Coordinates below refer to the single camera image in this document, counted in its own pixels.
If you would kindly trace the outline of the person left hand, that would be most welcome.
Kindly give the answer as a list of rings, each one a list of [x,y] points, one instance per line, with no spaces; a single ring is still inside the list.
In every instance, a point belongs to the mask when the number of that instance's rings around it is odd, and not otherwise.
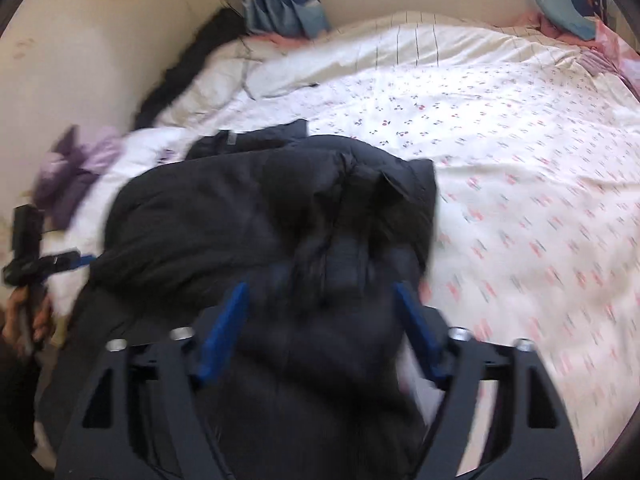
[[[21,312],[28,299],[28,290],[14,289],[6,303],[6,320],[2,328],[2,338],[9,347],[20,357],[29,355],[26,347],[25,331],[21,329]],[[35,344],[41,344],[52,332],[52,301],[49,294],[43,296],[41,304],[32,319],[32,340]]]

